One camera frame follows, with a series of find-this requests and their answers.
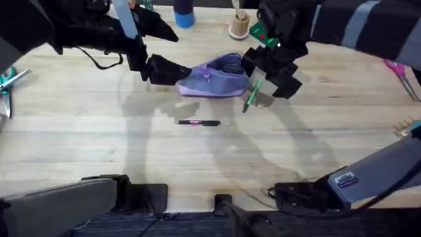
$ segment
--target purple pouch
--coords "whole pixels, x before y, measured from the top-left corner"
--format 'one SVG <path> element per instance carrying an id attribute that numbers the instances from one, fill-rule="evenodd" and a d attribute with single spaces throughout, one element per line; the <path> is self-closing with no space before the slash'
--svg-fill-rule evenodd
<path id="1" fill-rule="evenodd" d="M 191 74 L 176 86 L 182 96 L 227 98 L 242 95 L 248 83 L 241 55 L 227 53 L 193 67 Z"/>

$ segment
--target pink scissors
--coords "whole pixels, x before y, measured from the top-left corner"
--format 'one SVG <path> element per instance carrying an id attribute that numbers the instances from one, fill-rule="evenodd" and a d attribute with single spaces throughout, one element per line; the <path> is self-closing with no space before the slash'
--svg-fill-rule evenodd
<path id="1" fill-rule="evenodd" d="M 401 80 L 403 87 L 408 92 L 409 96 L 412 98 L 412 100 L 416 102 L 420 102 L 420 98 L 415 94 L 414 89 L 412 86 L 410 86 L 407 76 L 405 75 L 405 68 L 403 64 L 401 63 L 395 63 L 389 60 L 384 60 L 384 63 L 388 68 L 390 68 L 396 76 Z"/>

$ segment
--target blue bottle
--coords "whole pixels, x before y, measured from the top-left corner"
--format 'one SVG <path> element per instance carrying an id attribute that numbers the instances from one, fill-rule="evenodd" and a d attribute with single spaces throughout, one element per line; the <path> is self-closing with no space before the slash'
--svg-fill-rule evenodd
<path id="1" fill-rule="evenodd" d="M 177 26 L 189 28 L 195 23 L 193 0 L 174 0 L 174 16 Z"/>

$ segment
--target sticker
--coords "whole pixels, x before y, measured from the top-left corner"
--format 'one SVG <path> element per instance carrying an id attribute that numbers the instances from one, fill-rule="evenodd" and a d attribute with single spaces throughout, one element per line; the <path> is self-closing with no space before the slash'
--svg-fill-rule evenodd
<path id="1" fill-rule="evenodd" d="M 335 183 L 339 188 L 346 188 L 350 185 L 356 184 L 358 178 L 352 172 L 342 174 L 341 176 L 335 178 Z"/>

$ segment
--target scissors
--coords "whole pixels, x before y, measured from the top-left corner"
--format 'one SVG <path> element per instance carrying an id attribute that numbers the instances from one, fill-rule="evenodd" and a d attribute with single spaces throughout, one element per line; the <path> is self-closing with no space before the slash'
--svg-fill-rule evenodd
<path id="1" fill-rule="evenodd" d="M 409 84 L 408 78 L 405 75 L 405 68 L 403 67 L 403 64 L 401 63 L 395 63 L 389 60 L 384 60 L 384 63 L 388 68 L 390 68 L 396 76 L 401 80 L 403 87 L 408 92 L 409 96 L 413 101 L 420 102 L 420 98 L 415 94 L 414 89 Z"/>
<path id="2" fill-rule="evenodd" d="M 15 82 L 25 77 L 26 75 L 28 75 L 30 72 L 31 70 L 28 69 L 16 75 L 16 69 L 14 69 L 14 67 L 10 67 L 0 76 L 0 82 L 1 82 L 0 91 L 3 96 L 3 100 L 5 101 L 6 115 L 8 118 L 10 118 L 12 115 L 12 107 L 11 107 L 12 86 Z"/>

